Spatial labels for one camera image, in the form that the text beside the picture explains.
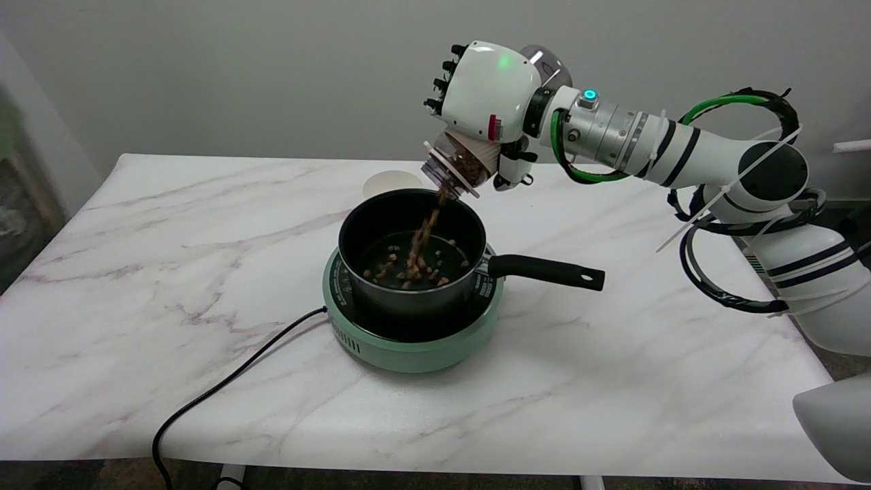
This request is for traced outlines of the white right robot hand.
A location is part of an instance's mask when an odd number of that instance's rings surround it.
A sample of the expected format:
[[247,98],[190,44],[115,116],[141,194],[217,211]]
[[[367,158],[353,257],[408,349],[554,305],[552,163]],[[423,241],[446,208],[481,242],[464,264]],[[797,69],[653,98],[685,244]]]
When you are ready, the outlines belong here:
[[527,112],[542,80],[526,56],[483,41],[452,46],[433,80],[435,96],[426,111],[446,125],[435,142],[426,142],[423,173],[450,197],[477,196],[477,187],[492,181],[498,191],[531,185],[528,137],[538,124]]

